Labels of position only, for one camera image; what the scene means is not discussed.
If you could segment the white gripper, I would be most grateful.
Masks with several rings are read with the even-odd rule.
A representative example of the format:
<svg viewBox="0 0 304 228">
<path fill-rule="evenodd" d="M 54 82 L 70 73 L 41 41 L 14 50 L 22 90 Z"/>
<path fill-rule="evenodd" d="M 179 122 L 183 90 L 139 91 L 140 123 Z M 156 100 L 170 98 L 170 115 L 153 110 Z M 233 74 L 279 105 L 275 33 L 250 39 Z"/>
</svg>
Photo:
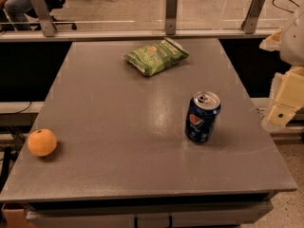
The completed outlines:
<svg viewBox="0 0 304 228">
<path fill-rule="evenodd" d="M 261 126 L 267 131 L 283 129 L 304 106 L 304 4 L 298 7 L 284 28 L 278 28 L 259 45 L 280 51 L 282 61 L 293 65 L 272 80 L 269 103 Z"/>
</svg>

